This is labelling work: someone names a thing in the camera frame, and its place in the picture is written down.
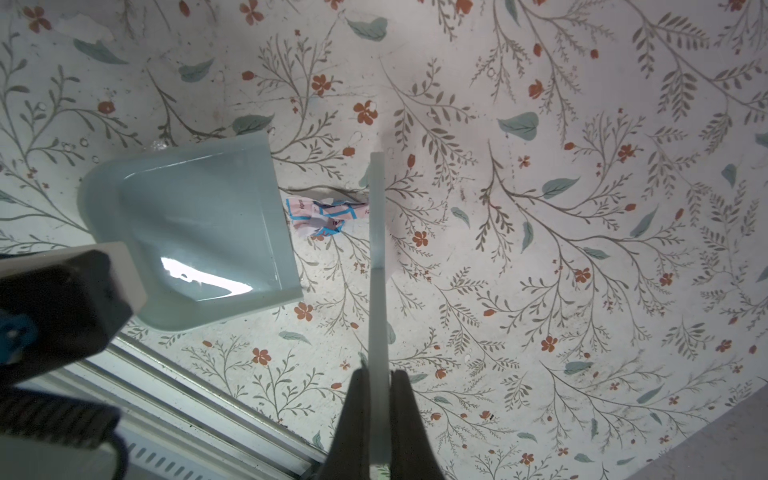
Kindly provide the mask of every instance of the leaf pattern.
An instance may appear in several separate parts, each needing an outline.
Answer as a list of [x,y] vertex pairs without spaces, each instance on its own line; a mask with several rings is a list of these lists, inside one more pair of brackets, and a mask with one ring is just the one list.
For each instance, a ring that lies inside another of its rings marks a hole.
[[[768,10],[608,3],[130,0],[63,46],[75,10],[11,5],[0,253],[90,241],[80,179],[146,146],[264,131],[281,195],[362,202],[385,151],[390,368],[444,476],[621,480],[768,375]],[[324,449],[367,364],[366,225],[290,232],[298,306],[121,334]]]
[[520,114],[517,117],[499,120],[498,126],[502,131],[513,134],[523,140],[531,141],[536,138],[538,129],[538,115],[532,111]]
[[194,83],[200,81],[208,74],[210,66],[213,64],[214,59],[211,58],[208,61],[204,61],[197,65],[183,65],[179,67],[179,75],[181,80],[187,83]]

